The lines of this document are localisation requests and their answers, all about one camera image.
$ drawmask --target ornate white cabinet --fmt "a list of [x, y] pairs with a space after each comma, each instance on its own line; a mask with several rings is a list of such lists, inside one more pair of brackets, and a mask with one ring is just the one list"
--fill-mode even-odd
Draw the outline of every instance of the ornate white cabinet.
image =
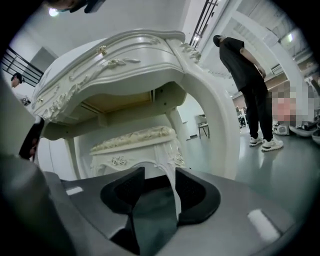
[[77, 178], [73, 138], [136, 119], [166, 114], [185, 155], [176, 107], [186, 93], [199, 102], [212, 131], [212, 173], [235, 178], [240, 139], [233, 102], [184, 41], [179, 31], [132, 30], [80, 46], [46, 70], [31, 106], [46, 120], [44, 137], [66, 139]]

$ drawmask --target black pants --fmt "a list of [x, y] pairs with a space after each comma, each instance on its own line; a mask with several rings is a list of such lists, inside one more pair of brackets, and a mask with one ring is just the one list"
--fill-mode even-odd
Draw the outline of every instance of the black pants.
[[257, 138], [259, 122], [263, 138], [270, 141], [272, 134], [272, 98], [263, 80], [246, 85], [241, 89], [246, 104], [246, 119], [250, 135]]

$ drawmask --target chair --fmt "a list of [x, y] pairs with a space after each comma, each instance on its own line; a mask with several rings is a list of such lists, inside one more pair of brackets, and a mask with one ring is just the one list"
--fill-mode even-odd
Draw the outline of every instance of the chair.
[[201, 139], [200, 128], [203, 129], [205, 136], [207, 136], [210, 139], [210, 130], [209, 130], [209, 126], [207, 123], [207, 119], [201, 115], [196, 115], [195, 121], [196, 121], [196, 125], [198, 126], [198, 130], [199, 130], [199, 139]]

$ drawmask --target man in black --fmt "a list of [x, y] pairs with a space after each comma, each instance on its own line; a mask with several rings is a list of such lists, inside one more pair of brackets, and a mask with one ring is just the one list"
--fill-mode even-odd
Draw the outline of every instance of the man in black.
[[[264, 81], [265, 70], [245, 49], [243, 41], [215, 35], [213, 42], [219, 47], [220, 60], [231, 73], [238, 91], [244, 96], [250, 146], [263, 143], [262, 151], [265, 152], [282, 148], [283, 142], [275, 139], [272, 134], [272, 103]], [[259, 121], [264, 140], [258, 136]]]

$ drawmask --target wooden panel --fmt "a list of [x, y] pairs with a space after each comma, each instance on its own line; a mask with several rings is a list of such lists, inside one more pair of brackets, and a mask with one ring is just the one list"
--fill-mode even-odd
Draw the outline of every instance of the wooden panel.
[[79, 105], [72, 111], [71, 114], [68, 115], [68, 117], [63, 120], [63, 123], [68, 125], [75, 125], [85, 120], [94, 118], [96, 115], [97, 113], [89, 109], [85, 109], [84, 107]]
[[103, 113], [131, 108], [138, 105], [151, 103], [151, 92], [134, 95], [98, 94], [87, 98], [85, 104]]

